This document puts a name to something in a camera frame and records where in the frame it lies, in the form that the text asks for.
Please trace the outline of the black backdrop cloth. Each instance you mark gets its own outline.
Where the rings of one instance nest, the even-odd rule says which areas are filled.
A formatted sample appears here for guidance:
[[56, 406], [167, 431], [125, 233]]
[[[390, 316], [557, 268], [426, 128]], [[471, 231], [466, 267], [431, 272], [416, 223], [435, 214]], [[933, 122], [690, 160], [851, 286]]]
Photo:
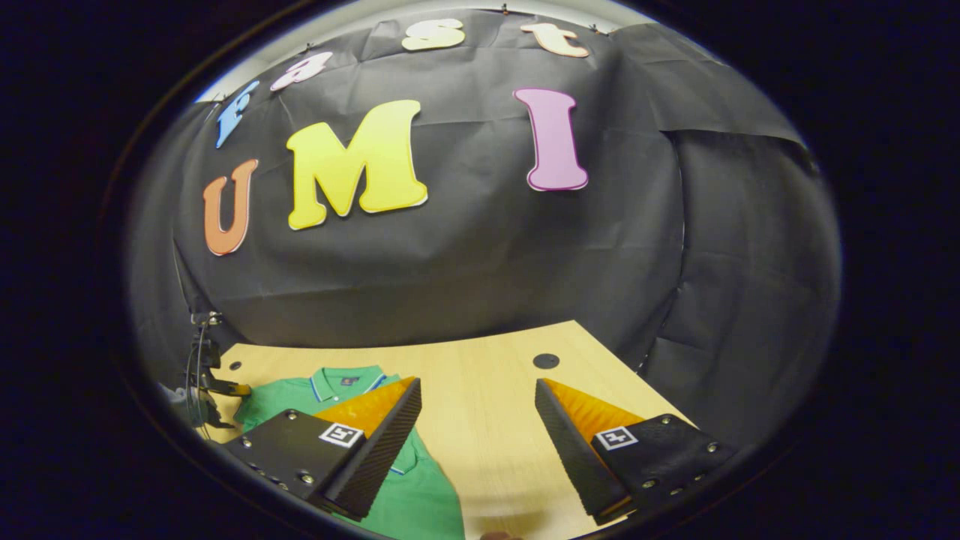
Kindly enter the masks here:
[[[806, 396], [836, 321], [841, 249], [805, 140], [733, 66], [678, 31], [572, 30], [542, 15], [445, 10], [296, 52], [172, 121], [136, 183], [124, 291], [168, 382], [189, 312], [226, 345], [384, 347], [573, 320], [707, 433], [765, 439]], [[350, 143], [412, 100], [421, 204], [353, 199], [292, 229], [286, 143]]]

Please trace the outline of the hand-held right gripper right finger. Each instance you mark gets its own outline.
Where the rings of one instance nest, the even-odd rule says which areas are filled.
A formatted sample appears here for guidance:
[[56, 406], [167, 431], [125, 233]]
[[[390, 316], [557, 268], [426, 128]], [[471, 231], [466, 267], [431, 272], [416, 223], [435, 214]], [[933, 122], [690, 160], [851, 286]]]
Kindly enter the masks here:
[[535, 383], [535, 409], [598, 526], [695, 492], [739, 451], [678, 415], [646, 419], [546, 377]]

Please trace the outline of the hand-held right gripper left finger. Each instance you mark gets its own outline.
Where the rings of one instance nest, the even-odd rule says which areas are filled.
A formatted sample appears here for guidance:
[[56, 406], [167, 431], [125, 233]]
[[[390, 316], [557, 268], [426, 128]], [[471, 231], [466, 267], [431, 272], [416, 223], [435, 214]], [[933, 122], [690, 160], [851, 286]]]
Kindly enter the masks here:
[[360, 521], [421, 410], [421, 380], [409, 376], [313, 415], [286, 408], [223, 447], [282, 492]]

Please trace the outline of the green T-shirt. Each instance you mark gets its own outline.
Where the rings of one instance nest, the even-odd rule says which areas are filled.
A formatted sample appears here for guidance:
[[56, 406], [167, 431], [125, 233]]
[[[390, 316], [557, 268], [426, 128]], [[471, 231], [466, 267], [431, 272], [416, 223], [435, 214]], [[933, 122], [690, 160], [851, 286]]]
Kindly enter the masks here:
[[[322, 367], [309, 377], [254, 387], [233, 419], [249, 431], [287, 408], [321, 413], [398, 380], [396, 373], [388, 376], [375, 365]], [[415, 428], [388, 470], [369, 515], [357, 525], [395, 540], [465, 540], [458, 495]]]

